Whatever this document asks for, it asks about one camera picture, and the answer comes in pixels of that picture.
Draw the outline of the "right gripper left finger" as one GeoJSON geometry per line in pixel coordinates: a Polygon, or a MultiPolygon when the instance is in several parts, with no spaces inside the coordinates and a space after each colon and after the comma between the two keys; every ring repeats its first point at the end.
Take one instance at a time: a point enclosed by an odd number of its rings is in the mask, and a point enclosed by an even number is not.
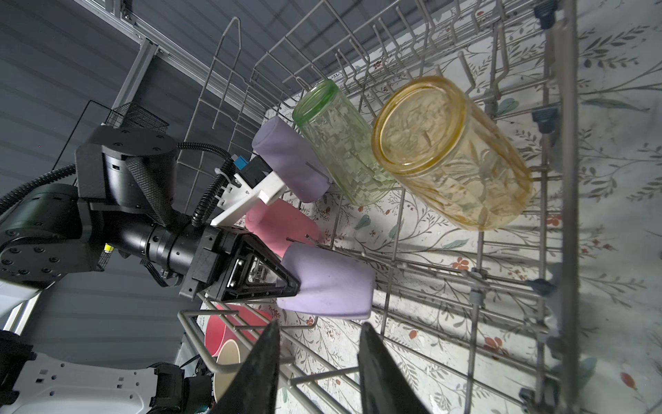
{"type": "Polygon", "coordinates": [[[279,390],[280,329],[276,322],[265,327],[226,393],[209,413],[274,413],[279,390]]]}

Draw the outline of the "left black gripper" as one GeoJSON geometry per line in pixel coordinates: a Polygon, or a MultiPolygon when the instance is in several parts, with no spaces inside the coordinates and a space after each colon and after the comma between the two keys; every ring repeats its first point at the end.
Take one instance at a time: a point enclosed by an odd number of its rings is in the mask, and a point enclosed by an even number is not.
{"type": "Polygon", "coordinates": [[[301,287],[279,257],[250,232],[235,227],[184,227],[178,236],[179,295],[207,293],[221,302],[296,296],[301,287]]]}

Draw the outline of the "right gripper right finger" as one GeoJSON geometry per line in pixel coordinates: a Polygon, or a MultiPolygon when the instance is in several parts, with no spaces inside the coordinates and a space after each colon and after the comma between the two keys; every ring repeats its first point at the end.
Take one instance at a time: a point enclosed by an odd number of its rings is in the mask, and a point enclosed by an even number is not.
{"type": "Polygon", "coordinates": [[[363,413],[429,413],[369,323],[361,326],[358,367],[363,413]]]}

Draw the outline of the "pink plastic cup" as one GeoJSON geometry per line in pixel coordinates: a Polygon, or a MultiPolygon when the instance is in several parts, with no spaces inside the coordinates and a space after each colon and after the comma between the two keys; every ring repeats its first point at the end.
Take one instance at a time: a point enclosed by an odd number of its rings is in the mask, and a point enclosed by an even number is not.
{"type": "MultiPolygon", "coordinates": [[[[238,311],[239,317],[242,318],[243,321],[247,323],[247,325],[249,326],[267,325],[266,321],[263,321],[260,317],[257,317],[253,312],[251,312],[251,310],[248,310],[243,305],[229,305],[229,308],[233,311],[238,311]]],[[[272,319],[271,316],[268,315],[263,310],[257,310],[257,312],[260,315],[262,315],[262,317],[264,317],[265,319],[271,321],[272,319]]],[[[238,324],[239,322],[236,316],[227,315],[226,317],[229,320],[229,322],[231,322],[234,325],[238,324]]],[[[257,336],[261,333],[259,329],[257,329],[256,331],[243,331],[243,332],[248,336],[248,339],[251,343],[255,343],[257,341],[257,336]]],[[[234,331],[231,331],[231,329],[227,326],[227,324],[222,322],[220,317],[217,316],[211,316],[209,318],[204,334],[205,334],[204,345],[214,357],[219,355],[222,346],[227,341],[235,340],[239,344],[239,340],[236,334],[234,334],[234,331]]]]}
{"type": "Polygon", "coordinates": [[[320,229],[303,212],[282,199],[271,205],[258,201],[245,216],[246,228],[258,236],[272,252],[283,257],[291,239],[312,244],[308,239],[319,241],[320,229]]]}

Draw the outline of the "small purple plastic cup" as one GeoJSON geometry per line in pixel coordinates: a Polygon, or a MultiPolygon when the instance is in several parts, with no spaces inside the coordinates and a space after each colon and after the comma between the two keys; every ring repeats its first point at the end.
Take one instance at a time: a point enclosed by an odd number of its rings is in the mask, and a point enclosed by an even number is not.
{"type": "Polygon", "coordinates": [[[370,317],[376,272],[365,262],[293,243],[286,250],[282,265],[300,280],[300,290],[294,297],[278,298],[279,308],[346,320],[370,317]]]}

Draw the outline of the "large purple plastic cup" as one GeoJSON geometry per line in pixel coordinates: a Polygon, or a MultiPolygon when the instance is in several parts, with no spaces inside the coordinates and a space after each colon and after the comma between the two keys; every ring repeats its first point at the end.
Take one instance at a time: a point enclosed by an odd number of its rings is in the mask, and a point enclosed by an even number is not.
{"type": "Polygon", "coordinates": [[[260,127],[252,147],[303,203],[316,202],[333,183],[310,143],[279,117],[260,127]]]}

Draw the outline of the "green transparent glass cup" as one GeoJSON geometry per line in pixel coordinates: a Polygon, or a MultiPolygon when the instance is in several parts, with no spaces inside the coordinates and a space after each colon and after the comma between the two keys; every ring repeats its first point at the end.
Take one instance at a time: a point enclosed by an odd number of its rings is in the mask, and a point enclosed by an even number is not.
{"type": "Polygon", "coordinates": [[[352,205],[375,204],[395,186],[372,153],[372,127],[334,81],[307,92],[292,117],[352,205]]]}

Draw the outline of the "yellow transparent glass cup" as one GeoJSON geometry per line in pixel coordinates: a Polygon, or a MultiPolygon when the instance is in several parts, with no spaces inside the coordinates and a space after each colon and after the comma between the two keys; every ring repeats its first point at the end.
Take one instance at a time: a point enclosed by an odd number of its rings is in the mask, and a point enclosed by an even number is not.
{"type": "Polygon", "coordinates": [[[372,152],[398,183],[462,229],[504,227],[534,193],[517,148],[443,77],[410,81],[391,96],[374,123],[372,152]]]}

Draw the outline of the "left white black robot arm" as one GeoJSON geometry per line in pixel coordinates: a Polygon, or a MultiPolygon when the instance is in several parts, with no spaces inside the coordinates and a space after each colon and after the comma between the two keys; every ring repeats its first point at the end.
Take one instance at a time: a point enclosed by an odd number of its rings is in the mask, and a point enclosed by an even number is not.
{"type": "MultiPolygon", "coordinates": [[[[176,141],[153,129],[96,128],[72,165],[1,199],[1,309],[34,298],[67,274],[99,268],[106,247],[135,256],[161,286],[216,301],[293,297],[300,280],[245,230],[208,220],[234,162],[216,145],[176,141]],[[217,155],[221,171],[191,214],[174,210],[183,150],[217,155]]],[[[212,405],[212,379],[159,362],[124,370],[61,362],[18,334],[1,334],[4,413],[198,413],[212,405]]]]}

